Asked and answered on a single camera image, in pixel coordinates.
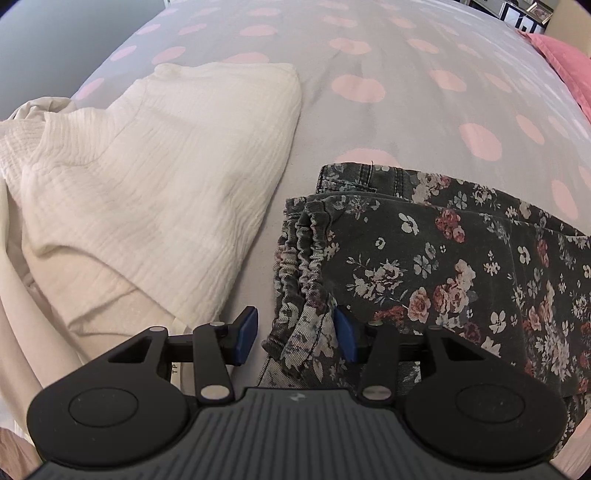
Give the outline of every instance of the polka dot bedsheet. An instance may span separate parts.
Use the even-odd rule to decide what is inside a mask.
[[[274,315],[272,265],[286,198],[314,192],[320,167],[356,161],[486,184],[591,233],[591,125],[516,31],[440,0],[188,0],[132,35],[74,96],[104,108],[156,64],[287,62],[303,107],[287,168],[224,319]],[[252,385],[254,349],[237,369]]]

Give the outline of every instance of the ribbed black surface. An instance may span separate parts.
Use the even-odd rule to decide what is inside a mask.
[[[396,416],[346,391],[250,389],[202,412],[168,452],[112,472],[46,464],[34,480],[558,480],[550,465],[479,473],[450,466],[410,440]]]

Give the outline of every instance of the picture frame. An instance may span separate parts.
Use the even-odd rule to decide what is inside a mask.
[[[552,14],[554,13],[554,10],[540,1],[535,1],[527,9],[527,12],[534,18],[538,18],[542,25],[547,25],[550,21],[550,17],[552,17]]]

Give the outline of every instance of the logo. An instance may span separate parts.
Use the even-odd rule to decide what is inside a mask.
[[[303,393],[295,393],[293,395],[290,396],[290,399],[293,401],[300,401],[305,399],[305,395]]]

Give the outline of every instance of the floral print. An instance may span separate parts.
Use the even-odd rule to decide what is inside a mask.
[[[453,238],[459,244],[464,243],[465,233],[459,222],[462,218],[453,210],[442,211],[441,216],[435,219],[435,226],[447,239]]]
[[[581,421],[591,374],[591,242],[504,192],[401,168],[323,167],[286,202],[261,385],[355,388],[332,312],[422,333],[441,325],[545,382]],[[420,381],[403,362],[400,391]]]

